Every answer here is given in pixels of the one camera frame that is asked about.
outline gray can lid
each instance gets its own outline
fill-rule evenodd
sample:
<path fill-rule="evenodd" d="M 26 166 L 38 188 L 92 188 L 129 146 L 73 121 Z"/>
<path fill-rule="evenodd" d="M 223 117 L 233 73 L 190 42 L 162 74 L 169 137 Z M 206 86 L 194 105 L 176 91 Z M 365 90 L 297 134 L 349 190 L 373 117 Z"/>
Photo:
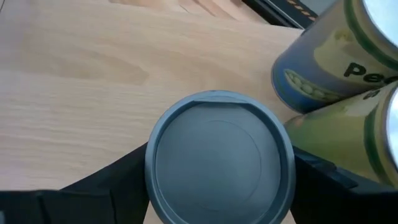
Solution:
<path fill-rule="evenodd" d="M 173 105 L 154 127 L 145 162 L 164 223 L 280 223 L 294 196 L 283 125 L 239 93 L 205 91 Z"/>

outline black device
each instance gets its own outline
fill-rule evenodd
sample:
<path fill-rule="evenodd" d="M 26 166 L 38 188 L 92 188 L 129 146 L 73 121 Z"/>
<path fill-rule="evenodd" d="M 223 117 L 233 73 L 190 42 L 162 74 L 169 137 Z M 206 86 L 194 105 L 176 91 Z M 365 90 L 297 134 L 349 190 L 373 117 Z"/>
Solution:
<path fill-rule="evenodd" d="M 297 224 L 397 223 L 398 191 L 295 148 Z M 61 190 L 0 192 L 0 224 L 143 223 L 146 144 Z"/>
<path fill-rule="evenodd" d="M 272 25 L 306 29 L 336 0 L 243 0 Z"/>

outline tin can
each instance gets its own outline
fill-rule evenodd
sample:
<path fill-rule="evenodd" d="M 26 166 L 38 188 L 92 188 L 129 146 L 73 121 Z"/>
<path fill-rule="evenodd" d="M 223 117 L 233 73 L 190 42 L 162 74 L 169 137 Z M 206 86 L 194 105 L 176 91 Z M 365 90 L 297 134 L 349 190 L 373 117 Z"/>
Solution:
<path fill-rule="evenodd" d="M 398 188 L 398 82 L 291 119 L 292 144 Z"/>
<path fill-rule="evenodd" d="M 398 80 L 398 1 L 339 0 L 275 62 L 272 84 L 300 113 Z"/>

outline green can label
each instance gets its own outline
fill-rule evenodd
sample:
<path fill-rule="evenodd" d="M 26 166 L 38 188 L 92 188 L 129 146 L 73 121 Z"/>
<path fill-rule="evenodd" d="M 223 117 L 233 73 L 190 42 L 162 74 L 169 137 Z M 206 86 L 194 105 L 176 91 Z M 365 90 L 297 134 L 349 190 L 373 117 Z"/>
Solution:
<path fill-rule="evenodd" d="M 398 83 L 298 116 L 285 124 L 292 144 L 363 177 L 395 185 L 385 160 L 383 108 Z"/>

